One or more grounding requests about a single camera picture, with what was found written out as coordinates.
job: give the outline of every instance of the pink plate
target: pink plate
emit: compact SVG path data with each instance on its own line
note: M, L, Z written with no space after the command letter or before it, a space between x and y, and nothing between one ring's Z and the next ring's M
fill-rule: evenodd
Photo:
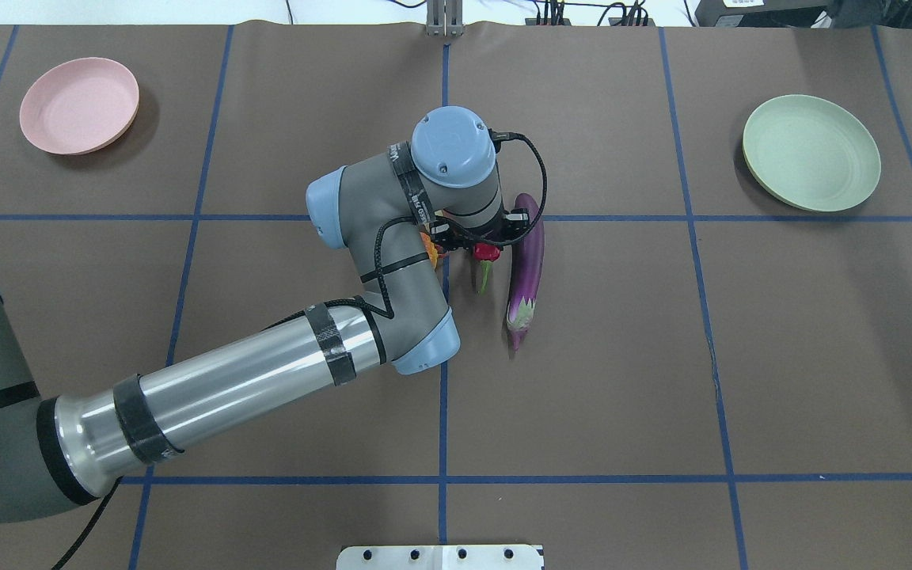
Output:
M139 108L139 86L126 66L82 58L51 68L19 105L30 144L54 154L86 154L115 142Z

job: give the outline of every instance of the oval plate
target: oval plate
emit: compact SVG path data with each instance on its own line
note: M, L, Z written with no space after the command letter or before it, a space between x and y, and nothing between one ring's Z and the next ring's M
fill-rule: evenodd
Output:
M126 132L139 108L139 84L126 66L82 58L51 68L19 105L30 144L54 154L86 154Z
M763 188L811 212L861 204L882 174L879 147L861 121L811 95L782 95L759 105L745 123L741 145Z

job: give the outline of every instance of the white bracket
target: white bracket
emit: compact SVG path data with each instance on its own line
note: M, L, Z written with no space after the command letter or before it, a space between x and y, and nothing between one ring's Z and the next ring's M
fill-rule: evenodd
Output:
M541 545L350 547L336 570L543 570Z
M463 36L463 0L427 0L428 36Z

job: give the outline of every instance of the table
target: table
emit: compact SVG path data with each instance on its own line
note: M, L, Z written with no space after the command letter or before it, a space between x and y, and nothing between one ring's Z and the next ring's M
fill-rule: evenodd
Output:
M19 101L81 55L137 75L140 115L101 152L46 155ZM864 205L810 214L754 183L739 134L785 93L872 131ZM912 32L3 26L0 288L40 392L353 295L304 190L437 105L548 163L520 352L507 260L478 296L453 256L453 360L126 477L72 568L332 568L343 545L417 542L533 542L548 568L912 567ZM524 148L499 158L507 196L537 190ZM0 526L0 568L50 566L89 516Z

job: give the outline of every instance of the white metal plate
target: white metal plate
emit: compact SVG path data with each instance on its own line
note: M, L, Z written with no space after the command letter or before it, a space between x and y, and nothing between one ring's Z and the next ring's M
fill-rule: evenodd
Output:
M336 570L543 570L541 545L348 547Z

